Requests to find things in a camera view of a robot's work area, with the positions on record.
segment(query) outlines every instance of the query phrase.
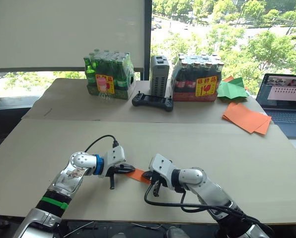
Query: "beige tabletop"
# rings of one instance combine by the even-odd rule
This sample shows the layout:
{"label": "beige tabletop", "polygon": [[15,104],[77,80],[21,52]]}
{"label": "beige tabletop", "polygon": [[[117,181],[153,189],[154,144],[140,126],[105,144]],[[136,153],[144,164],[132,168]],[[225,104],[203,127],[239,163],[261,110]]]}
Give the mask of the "beige tabletop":
{"label": "beige tabletop", "polygon": [[[94,139],[113,134],[125,149],[127,163],[148,170],[156,153],[179,168],[203,168],[212,181],[248,215],[264,223],[296,223],[296,150],[276,125],[265,136],[248,134],[233,124],[146,123],[23,119],[0,146],[0,215],[25,216],[75,151]],[[103,155],[110,138],[90,153]],[[85,177],[64,219],[214,223],[206,213],[144,202],[147,184],[116,176]],[[163,202],[179,202],[180,194],[162,187]],[[187,202],[197,203],[188,192]]]}
{"label": "beige tabletop", "polygon": [[[134,107],[131,99],[101,100],[89,95],[86,85],[86,79],[56,79],[23,118],[229,124],[221,119],[227,103],[218,99],[212,103],[174,102],[173,111],[166,112],[147,106]],[[149,81],[137,81],[132,98],[139,90],[148,94]],[[251,97],[244,105],[253,111],[263,112]]]}

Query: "black gamepad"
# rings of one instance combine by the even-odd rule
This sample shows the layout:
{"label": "black gamepad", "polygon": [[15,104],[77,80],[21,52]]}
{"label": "black gamepad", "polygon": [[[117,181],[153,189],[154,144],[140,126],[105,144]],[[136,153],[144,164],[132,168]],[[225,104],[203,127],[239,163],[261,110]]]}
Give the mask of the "black gamepad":
{"label": "black gamepad", "polygon": [[146,95],[144,93],[140,93],[140,91],[132,99],[132,103],[135,107],[140,105],[146,105],[157,108],[163,108],[167,112],[170,112],[173,109],[173,100],[171,96],[169,96],[168,98],[163,98],[152,95]]}

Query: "green folded paper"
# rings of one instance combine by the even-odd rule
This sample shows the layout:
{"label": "green folded paper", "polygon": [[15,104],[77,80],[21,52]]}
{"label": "green folded paper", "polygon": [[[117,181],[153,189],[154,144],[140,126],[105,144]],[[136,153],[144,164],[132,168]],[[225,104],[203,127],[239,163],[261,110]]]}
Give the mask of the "green folded paper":
{"label": "green folded paper", "polygon": [[218,97],[227,97],[230,99],[238,97],[247,97],[244,89],[243,79],[235,78],[230,82],[222,81],[218,87]]}

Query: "blue tape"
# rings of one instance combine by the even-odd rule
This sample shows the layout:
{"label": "blue tape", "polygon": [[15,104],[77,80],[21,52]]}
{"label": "blue tape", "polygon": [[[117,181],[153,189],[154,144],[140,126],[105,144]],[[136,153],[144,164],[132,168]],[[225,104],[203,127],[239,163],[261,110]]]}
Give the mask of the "blue tape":
{"label": "blue tape", "polygon": [[96,170],[93,174],[98,175],[102,170],[102,167],[104,166],[104,160],[103,158],[99,157],[99,155],[95,155],[95,156],[96,156]]}

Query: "laptop screen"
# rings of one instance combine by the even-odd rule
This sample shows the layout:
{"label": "laptop screen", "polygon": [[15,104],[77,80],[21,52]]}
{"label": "laptop screen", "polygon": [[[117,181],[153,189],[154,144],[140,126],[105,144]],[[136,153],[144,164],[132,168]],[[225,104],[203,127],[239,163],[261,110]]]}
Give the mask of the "laptop screen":
{"label": "laptop screen", "polygon": [[256,100],[264,109],[296,111],[296,75],[265,74]]}

